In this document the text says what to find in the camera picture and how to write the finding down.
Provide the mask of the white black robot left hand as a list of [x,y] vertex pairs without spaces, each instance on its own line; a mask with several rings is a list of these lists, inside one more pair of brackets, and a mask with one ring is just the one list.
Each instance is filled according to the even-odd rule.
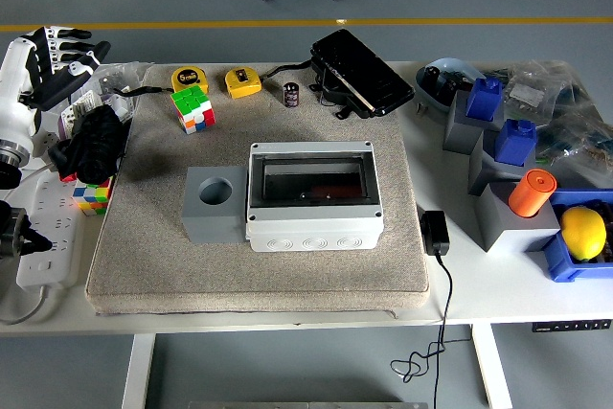
[[1,141],[34,148],[37,114],[83,87],[110,51],[67,26],[43,26],[13,40],[1,65]]

